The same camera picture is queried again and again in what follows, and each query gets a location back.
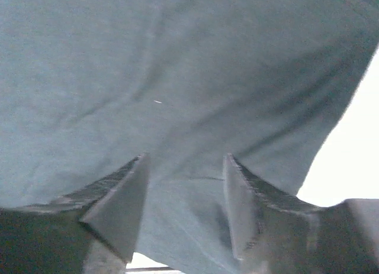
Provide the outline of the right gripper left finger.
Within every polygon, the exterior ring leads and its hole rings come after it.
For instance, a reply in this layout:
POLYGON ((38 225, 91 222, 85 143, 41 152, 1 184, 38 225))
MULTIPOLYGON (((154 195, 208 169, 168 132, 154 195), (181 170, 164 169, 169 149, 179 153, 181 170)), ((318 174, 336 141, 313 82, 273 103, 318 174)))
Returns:
POLYGON ((79 224, 122 262, 130 263, 140 230, 149 183, 148 154, 130 162, 55 204, 82 209, 79 224))

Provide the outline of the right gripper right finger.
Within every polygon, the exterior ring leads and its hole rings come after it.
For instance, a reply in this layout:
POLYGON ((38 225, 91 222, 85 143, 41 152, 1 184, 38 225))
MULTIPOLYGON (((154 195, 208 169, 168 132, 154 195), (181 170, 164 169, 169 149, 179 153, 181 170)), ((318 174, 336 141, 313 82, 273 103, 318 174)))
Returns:
POLYGON ((223 159, 224 197, 233 256, 244 260, 266 229, 264 211, 297 216, 320 210, 254 175, 232 154, 223 159))

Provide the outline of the black t-shirt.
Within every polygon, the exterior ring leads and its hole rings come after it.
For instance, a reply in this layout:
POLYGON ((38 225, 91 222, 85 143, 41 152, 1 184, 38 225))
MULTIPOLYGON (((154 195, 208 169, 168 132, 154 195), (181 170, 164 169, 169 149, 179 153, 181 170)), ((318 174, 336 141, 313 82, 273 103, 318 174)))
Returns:
POLYGON ((1 207, 144 151, 136 250, 238 273, 222 160, 296 194, 378 46, 378 0, 1 0, 1 207))

